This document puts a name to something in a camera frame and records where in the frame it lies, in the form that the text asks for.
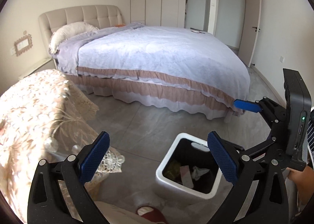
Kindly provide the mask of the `person right hand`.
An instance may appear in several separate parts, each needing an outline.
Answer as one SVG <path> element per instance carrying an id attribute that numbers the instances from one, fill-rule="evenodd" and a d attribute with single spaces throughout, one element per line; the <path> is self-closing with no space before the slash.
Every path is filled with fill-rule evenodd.
<path id="1" fill-rule="evenodd" d="M 303 171 L 287 168 L 290 173 L 288 178 L 293 181 L 298 189 L 299 198 L 302 204 L 307 204 L 314 191 L 314 171 L 306 166 Z"/>

